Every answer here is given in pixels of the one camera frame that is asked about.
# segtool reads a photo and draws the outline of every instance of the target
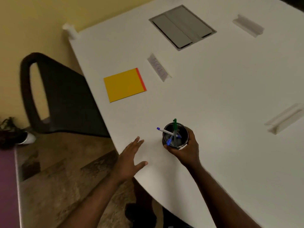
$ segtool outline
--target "chair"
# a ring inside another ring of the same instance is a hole
[[[32,96],[30,66],[37,63],[50,118],[41,121]],[[37,133],[70,132],[110,137],[85,78],[42,53],[31,53],[20,66],[23,104]]]

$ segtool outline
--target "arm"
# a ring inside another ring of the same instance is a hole
[[[119,185],[131,179],[148,164],[143,161],[134,165],[134,156],[143,142],[137,137],[124,149],[113,171],[101,180],[58,228],[96,228],[98,226],[105,208]]]
[[[189,128],[187,130],[189,141],[184,149],[176,150],[166,145],[165,148],[175,155],[190,172],[199,187],[216,227],[260,228],[203,168],[199,160],[199,144],[195,140],[193,131]]]

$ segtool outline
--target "purple wall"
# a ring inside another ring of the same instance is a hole
[[[0,150],[0,226],[20,227],[14,150]]]

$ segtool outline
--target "forearm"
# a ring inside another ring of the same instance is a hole
[[[188,170],[199,187],[217,228],[260,227],[201,165]]]
[[[96,228],[119,182],[107,175],[58,228]]]

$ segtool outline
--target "yellow notebook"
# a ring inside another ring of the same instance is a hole
[[[138,68],[105,77],[103,80],[110,102],[139,94],[147,90]]]

